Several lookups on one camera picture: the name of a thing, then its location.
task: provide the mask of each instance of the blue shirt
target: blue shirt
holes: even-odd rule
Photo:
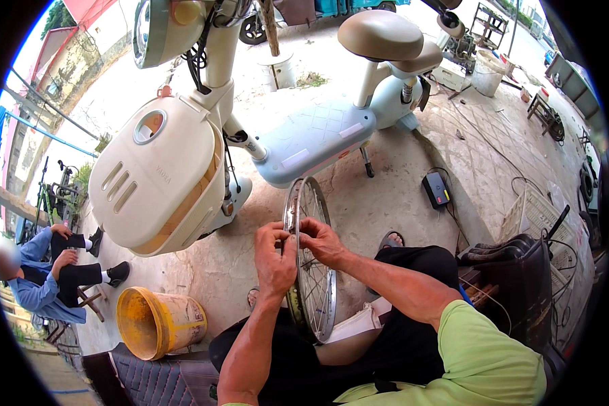
[[[47,273],[43,286],[38,286],[21,277],[8,280],[7,282],[12,289],[16,303],[23,309],[38,314],[41,317],[84,324],[86,322],[86,310],[82,307],[66,307],[57,298],[59,286],[50,273],[52,263],[40,262],[41,257],[43,257],[47,247],[50,245],[51,239],[52,231],[49,227],[46,227],[21,247],[21,264]]]

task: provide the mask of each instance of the hand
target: hand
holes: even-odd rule
[[[69,236],[72,235],[72,231],[70,231],[69,228],[67,228],[65,225],[63,225],[61,223],[54,224],[52,227],[50,227],[50,231],[52,231],[52,232],[58,232],[66,240],[67,240],[67,238]]]
[[[268,223],[255,232],[255,268],[260,280],[260,294],[282,300],[297,271],[295,236],[284,231],[283,222]],[[279,240],[285,240],[282,255],[275,252]]]
[[[335,270],[342,270],[351,255],[332,227],[312,217],[300,220],[300,248],[309,248],[317,260]]]
[[[61,252],[61,255],[57,256],[57,259],[54,261],[52,268],[60,270],[66,265],[76,264],[78,259],[79,257],[76,254],[76,250],[64,249],[63,252]]]

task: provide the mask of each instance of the scooter kickstand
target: scooter kickstand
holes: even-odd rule
[[[372,169],[372,162],[370,162],[370,157],[367,154],[367,150],[365,148],[360,148],[361,155],[363,155],[363,161],[365,162],[365,171],[367,172],[368,177],[375,177],[375,171]]]

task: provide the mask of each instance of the white bucket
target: white bucket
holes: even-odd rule
[[[295,87],[295,72],[291,65],[293,53],[282,53],[258,64],[262,67],[262,86],[264,92]]]
[[[476,67],[473,69],[471,85],[479,93],[492,97],[505,75],[505,65],[490,51],[476,53]]]

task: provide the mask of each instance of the yellow bucket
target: yellow bucket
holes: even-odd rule
[[[131,287],[117,300],[117,328],[138,358],[154,360],[199,342],[208,329],[203,307],[189,296]]]

